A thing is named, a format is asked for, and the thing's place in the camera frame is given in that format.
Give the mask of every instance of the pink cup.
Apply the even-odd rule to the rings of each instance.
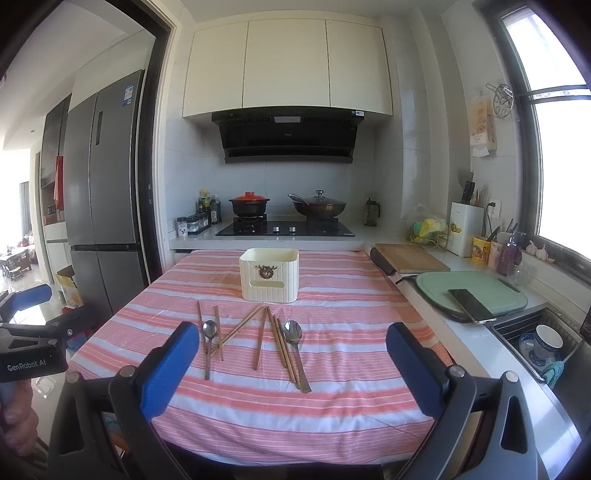
[[[501,261],[501,254],[503,253],[503,244],[499,242],[491,242],[491,253],[488,256],[488,268],[496,270]]]

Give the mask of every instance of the smartphone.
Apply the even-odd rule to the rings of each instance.
[[[448,290],[448,292],[456,299],[459,306],[474,323],[481,324],[496,320],[496,317],[465,288]]]

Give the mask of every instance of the person's hand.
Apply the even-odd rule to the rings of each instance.
[[[31,408],[33,388],[30,380],[17,382],[12,401],[4,409],[4,419],[10,429],[4,442],[19,456],[29,455],[37,442],[39,417]]]

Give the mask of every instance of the pink and white striped tablecloth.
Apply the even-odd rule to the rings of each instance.
[[[109,377],[139,364],[182,321],[204,321],[219,306],[222,334],[254,304],[242,298],[236,251],[185,257],[108,321],[73,357],[86,378]],[[204,457],[236,465],[297,462],[384,463],[409,458],[432,420],[418,409],[385,347],[403,321],[447,364],[443,345],[364,252],[300,252],[300,291],[292,304],[272,304],[304,331],[301,357],[312,392],[304,394],[282,367],[270,325],[261,366],[252,363],[259,315],[212,358],[203,379],[200,348],[168,409],[154,419],[159,434]]]

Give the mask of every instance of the metal spoon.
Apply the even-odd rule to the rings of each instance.
[[[295,320],[289,320],[285,322],[283,325],[283,335],[288,343],[292,344],[295,347],[295,360],[297,361],[297,369],[299,372],[300,377],[300,384],[301,390],[304,393],[309,393],[312,391],[310,388],[310,384],[308,383],[308,379],[306,378],[306,373],[304,372],[304,365],[301,363],[300,358],[300,350],[298,348],[298,343],[301,341],[301,327],[300,324],[297,323]]]
[[[217,323],[208,320],[203,324],[203,335],[207,339],[207,363],[205,364],[205,380],[209,380],[209,366],[212,360],[212,340],[217,335]]]

